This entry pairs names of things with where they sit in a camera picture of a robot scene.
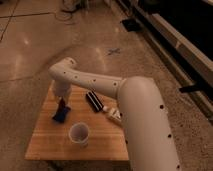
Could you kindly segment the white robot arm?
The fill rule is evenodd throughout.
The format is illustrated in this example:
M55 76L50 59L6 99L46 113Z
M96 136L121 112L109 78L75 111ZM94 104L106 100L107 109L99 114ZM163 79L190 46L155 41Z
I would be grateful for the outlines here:
M132 171L182 171L165 103L152 78L82 72L70 57L53 64L49 74L57 96L76 85L116 100Z

